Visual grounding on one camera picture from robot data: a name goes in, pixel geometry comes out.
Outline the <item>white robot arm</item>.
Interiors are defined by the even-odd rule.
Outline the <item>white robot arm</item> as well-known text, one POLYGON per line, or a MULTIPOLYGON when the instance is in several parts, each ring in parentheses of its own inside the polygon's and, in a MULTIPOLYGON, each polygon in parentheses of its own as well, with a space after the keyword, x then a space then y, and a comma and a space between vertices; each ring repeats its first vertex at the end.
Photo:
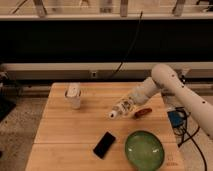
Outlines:
POLYGON ((156 64, 151 76, 134 87, 129 97, 134 104, 143 105, 162 89, 173 93, 206 135, 213 139, 213 105, 184 85, 170 66, 156 64))

